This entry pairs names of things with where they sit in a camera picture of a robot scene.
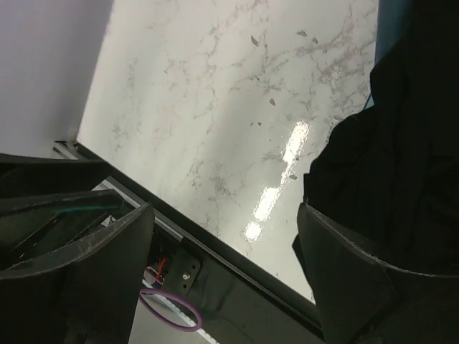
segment black cloth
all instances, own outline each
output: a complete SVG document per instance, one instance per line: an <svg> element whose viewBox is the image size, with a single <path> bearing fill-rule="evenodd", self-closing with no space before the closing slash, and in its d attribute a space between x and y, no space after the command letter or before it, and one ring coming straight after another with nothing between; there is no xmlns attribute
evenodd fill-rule
<svg viewBox="0 0 459 344"><path fill-rule="evenodd" d="M328 343L459 343L448 322L459 314L457 281L371 267L304 214L308 204L425 266L459 268L459 4L413 7L371 73L374 106L339 123L304 175L293 248ZM362 340L370 330L380 335Z"/></svg>

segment gray wall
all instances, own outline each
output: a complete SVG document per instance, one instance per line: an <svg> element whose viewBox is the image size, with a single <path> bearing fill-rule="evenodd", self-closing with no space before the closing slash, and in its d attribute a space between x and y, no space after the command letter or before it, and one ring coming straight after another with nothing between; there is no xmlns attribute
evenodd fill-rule
<svg viewBox="0 0 459 344"><path fill-rule="evenodd" d="M112 2L0 1L0 153L76 138Z"/></svg>

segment table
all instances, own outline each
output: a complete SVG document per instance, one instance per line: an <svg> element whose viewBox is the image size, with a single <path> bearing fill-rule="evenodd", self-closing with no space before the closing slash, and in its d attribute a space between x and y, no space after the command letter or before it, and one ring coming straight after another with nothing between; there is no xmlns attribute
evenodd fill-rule
<svg viewBox="0 0 459 344"><path fill-rule="evenodd" d="M313 301L302 175L369 95L376 21L376 0L115 0L78 141Z"/></svg>

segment brown fragment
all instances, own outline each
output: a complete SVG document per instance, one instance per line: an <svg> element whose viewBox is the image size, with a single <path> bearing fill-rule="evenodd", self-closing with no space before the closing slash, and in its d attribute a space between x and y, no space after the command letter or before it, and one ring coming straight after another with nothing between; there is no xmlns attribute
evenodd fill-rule
<svg viewBox="0 0 459 344"><path fill-rule="evenodd" d="M252 41L253 45L255 45L256 47L258 47L258 45L260 45L260 44L258 43L258 41L255 39L255 37L251 36L251 37L250 37L250 40Z"/></svg>

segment marble tabletop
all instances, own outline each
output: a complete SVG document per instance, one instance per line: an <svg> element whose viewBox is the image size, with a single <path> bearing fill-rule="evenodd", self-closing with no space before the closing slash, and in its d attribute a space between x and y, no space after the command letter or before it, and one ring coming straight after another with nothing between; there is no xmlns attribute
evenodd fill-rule
<svg viewBox="0 0 459 344"><path fill-rule="evenodd" d="M302 175L369 95L377 0L115 0L78 141L309 300Z"/></svg>

